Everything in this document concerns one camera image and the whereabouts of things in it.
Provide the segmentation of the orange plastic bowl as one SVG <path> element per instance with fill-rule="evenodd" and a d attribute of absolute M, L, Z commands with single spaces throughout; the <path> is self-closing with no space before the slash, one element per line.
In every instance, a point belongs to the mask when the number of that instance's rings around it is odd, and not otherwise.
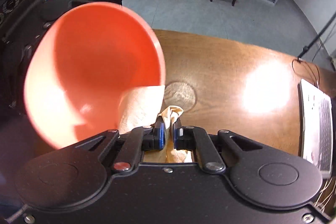
<path fill-rule="evenodd" d="M 27 114 L 39 136 L 60 149 L 118 129 L 119 104 L 133 88 L 164 86 L 154 31 L 137 13 L 92 2 L 62 15 L 42 38 L 24 85 Z"/>

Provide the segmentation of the beige cleaning cloth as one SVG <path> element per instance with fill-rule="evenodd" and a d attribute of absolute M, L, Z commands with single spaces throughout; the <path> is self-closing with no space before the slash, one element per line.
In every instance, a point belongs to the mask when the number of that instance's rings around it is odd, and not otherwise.
<path fill-rule="evenodd" d="M 144 162 L 191 163 L 191 152 L 175 149 L 173 137 L 169 132 L 183 114 L 183 108 L 170 105 L 161 110 L 163 92 L 163 85 L 139 87 L 127 91 L 118 108 L 120 116 L 118 130 L 121 134 L 125 134 L 136 127 L 152 125 L 157 117 L 161 117 L 166 129 L 166 144 L 161 151 L 146 152 L 143 157 Z"/>

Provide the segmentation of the silver laptop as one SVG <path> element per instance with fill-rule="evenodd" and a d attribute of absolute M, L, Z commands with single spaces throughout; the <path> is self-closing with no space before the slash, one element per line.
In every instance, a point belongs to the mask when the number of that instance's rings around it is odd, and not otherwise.
<path fill-rule="evenodd" d="M 333 107 L 331 98 L 307 80 L 298 85 L 301 156 L 329 179 L 333 171 Z"/>

